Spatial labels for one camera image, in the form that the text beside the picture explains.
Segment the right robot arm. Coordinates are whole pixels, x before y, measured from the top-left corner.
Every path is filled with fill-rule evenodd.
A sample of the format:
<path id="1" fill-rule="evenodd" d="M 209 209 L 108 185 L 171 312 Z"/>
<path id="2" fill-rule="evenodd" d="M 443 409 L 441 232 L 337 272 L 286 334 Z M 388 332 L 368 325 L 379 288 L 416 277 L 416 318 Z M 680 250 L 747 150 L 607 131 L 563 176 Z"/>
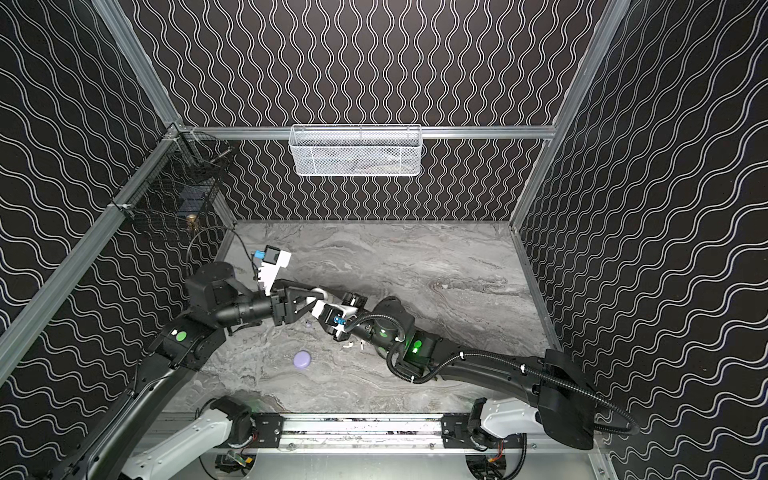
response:
<path id="1" fill-rule="evenodd" d="M 474 349 L 419 329 L 396 297 L 373 310 L 360 299 L 318 300 L 311 314 L 337 341 L 357 337 L 375 347 L 388 371 L 411 385 L 445 380 L 479 386 L 500 399 L 474 402 L 467 426 L 477 445 L 524 433 L 544 433 L 579 450 L 597 432 L 631 436 L 638 422 L 599 395 L 564 353 L 520 357 Z"/>

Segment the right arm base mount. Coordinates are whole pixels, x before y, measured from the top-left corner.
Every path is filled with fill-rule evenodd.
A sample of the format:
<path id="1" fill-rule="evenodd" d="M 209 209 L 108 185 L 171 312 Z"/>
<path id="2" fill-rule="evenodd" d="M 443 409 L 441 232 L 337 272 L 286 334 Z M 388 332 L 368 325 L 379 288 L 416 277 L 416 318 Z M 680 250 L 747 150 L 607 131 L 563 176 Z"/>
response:
<path id="1" fill-rule="evenodd" d="M 478 419 L 469 414 L 444 414 L 440 419 L 442 445 L 446 449 L 472 449 L 476 451 L 521 448 L 522 436 L 509 435 L 500 439 L 486 433 L 479 426 Z"/>

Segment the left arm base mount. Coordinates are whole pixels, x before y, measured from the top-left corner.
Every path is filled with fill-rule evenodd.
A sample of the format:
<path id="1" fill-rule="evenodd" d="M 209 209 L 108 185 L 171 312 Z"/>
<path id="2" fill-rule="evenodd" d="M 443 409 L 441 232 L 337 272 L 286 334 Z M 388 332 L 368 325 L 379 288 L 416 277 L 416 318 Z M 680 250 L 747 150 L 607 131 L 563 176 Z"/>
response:
<path id="1" fill-rule="evenodd" d="M 234 448 L 276 448 L 279 446 L 285 418 L 277 413 L 258 413 L 234 421 L 230 445 Z"/>

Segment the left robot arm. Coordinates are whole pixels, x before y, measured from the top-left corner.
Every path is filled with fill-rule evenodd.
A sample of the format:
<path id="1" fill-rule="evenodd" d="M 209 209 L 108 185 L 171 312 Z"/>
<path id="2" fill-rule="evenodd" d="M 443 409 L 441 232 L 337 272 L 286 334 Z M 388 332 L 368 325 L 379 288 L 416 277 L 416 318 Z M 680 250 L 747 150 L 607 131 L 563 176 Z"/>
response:
<path id="1" fill-rule="evenodd" d="M 319 287 L 278 280 L 272 291 L 252 291 L 226 262 L 200 267 L 185 282 L 187 308 L 150 345 L 128 387 L 95 429 L 38 479 L 116 479 L 130 454 L 176 393 L 202 369 L 228 336 L 266 321 L 290 324 L 328 294 Z"/>

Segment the white round earbud case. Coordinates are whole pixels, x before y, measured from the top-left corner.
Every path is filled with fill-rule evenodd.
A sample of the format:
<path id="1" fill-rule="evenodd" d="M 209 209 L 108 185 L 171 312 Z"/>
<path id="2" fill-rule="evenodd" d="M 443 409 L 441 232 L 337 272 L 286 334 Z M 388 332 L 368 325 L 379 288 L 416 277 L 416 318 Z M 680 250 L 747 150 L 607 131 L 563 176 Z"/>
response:
<path id="1" fill-rule="evenodd" d="M 330 297 L 331 294 L 320 287 L 313 288 L 308 293 L 308 298 L 313 298 L 315 301 L 328 301 Z"/>

